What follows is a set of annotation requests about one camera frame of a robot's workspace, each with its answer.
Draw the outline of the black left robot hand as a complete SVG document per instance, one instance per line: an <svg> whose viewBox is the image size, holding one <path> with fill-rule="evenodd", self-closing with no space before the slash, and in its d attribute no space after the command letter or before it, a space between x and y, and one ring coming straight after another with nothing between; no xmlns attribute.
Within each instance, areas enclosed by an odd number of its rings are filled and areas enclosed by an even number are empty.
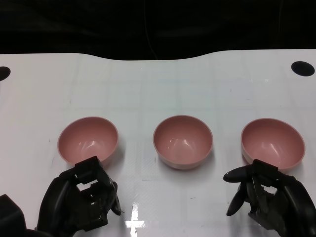
<svg viewBox="0 0 316 237"><path fill-rule="evenodd" d="M107 214L122 214L118 185L98 157L77 163L53 179L42 200L37 231L72 237L108 224Z"/></svg>

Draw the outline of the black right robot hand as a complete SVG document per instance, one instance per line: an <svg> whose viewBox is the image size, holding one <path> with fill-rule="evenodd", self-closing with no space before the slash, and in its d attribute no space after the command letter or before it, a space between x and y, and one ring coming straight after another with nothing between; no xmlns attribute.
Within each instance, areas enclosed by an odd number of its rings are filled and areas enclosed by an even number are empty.
<svg viewBox="0 0 316 237"><path fill-rule="evenodd" d="M232 216L247 202L249 217L281 237L314 237L316 208L304 185L276 166L258 159L227 172L224 181L239 183L226 215Z"/></svg>

